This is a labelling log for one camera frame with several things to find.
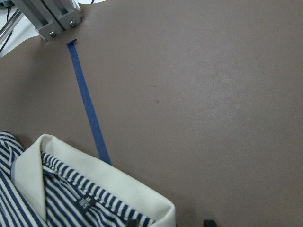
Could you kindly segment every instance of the black cable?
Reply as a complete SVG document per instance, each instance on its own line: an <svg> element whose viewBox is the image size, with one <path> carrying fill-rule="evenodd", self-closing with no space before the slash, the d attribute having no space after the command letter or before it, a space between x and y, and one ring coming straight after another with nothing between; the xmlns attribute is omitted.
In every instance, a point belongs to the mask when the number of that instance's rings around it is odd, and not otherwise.
<svg viewBox="0 0 303 227"><path fill-rule="evenodd" d="M10 13L10 7L8 7L8 14L6 15L6 21L9 20L9 13ZM8 35L7 39L5 40L4 44L2 45L1 49L0 49L0 54L3 51L6 43L8 42L9 38L11 37L11 34L13 33L13 31L10 32L10 34Z"/></svg>

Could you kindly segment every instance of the striped shirt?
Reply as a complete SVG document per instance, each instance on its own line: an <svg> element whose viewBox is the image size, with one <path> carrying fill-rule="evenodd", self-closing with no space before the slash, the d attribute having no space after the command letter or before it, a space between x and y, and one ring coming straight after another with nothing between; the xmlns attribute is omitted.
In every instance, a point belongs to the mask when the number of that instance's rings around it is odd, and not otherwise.
<svg viewBox="0 0 303 227"><path fill-rule="evenodd" d="M12 166L23 152L14 136L0 133L0 226L125 227L128 219L137 219L140 227L154 223L101 185L43 151L46 216L41 217L13 184Z"/></svg>

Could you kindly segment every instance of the blue tape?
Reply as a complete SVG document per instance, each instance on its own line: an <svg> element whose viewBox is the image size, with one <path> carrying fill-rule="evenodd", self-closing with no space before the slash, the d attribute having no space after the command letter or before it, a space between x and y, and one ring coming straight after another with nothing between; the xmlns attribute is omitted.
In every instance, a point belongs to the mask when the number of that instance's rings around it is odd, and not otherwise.
<svg viewBox="0 0 303 227"><path fill-rule="evenodd" d="M77 82L79 85L79 89L81 92L82 100L84 103L85 111L87 114L87 117L89 119L89 124L91 128L91 132L93 133L94 141L97 147L98 155L101 160L111 165L111 161L107 152L107 148L102 136L102 132L98 123L98 118L93 106L93 103L91 101L91 98L89 96L89 90L87 88L85 78L82 72L82 68L80 65L79 57L77 54L77 50L75 47L75 42L77 39L72 40L71 42L67 43L67 47L70 51L72 64L74 66Z"/></svg>

